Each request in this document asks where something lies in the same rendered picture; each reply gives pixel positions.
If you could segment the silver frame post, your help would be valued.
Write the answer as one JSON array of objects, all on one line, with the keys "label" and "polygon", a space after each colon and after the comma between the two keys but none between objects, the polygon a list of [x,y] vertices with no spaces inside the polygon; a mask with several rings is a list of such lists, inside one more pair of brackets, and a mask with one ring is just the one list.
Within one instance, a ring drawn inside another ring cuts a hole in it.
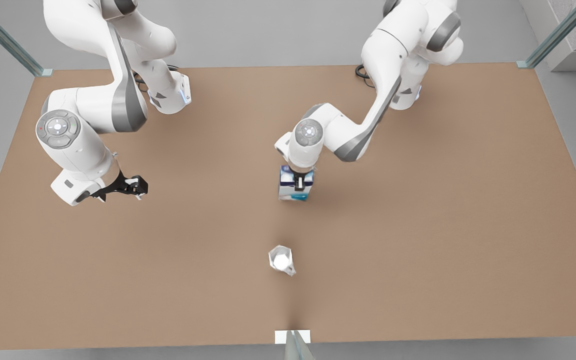
[{"label": "silver frame post", "polygon": [[309,329],[275,330],[274,343],[285,346],[283,360],[316,360],[309,348],[311,344]]},{"label": "silver frame post", "polygon": [[53,69],[44,68],[39,62],[30,55],[28,51],[21,46],[1,25],[0,25],[0,45],[10,54],[19,64],[24,66],[34,77],[50,77]]},{"label": "silver frame post", "polygon": [[518,68],[534,69],[537,65],[544,63],[546,56],[564,39],[571,30],[576,27],[576,7],[564,18],[564,20],[555,27],[542,43],[538,43],[524,60],[516,62]]}]

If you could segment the blue and white carton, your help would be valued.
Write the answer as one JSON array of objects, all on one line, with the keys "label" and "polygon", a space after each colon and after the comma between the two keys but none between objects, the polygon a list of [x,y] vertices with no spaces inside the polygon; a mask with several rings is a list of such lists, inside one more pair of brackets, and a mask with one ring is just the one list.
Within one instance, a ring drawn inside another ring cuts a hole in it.
[{"label": "blue and white carton", "polygon": [[281,201],[306,201],[314,184],[314,170],[309,172],[307,180],[310,186],[303,192],[294,191],[294,180],[290,166],[282,165],[279,168],[278,199]]}]

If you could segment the clear glass cup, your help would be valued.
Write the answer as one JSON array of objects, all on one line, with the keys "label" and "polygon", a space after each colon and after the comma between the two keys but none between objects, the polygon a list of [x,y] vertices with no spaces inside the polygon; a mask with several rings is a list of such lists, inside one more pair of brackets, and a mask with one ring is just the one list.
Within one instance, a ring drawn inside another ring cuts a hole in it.
[{"label": "clear glass cup", "polygon": [[279,244],[268,253],[268,257],[269,265],[275,271],[284,272],[291,277],[297,273],[290,248]]}]

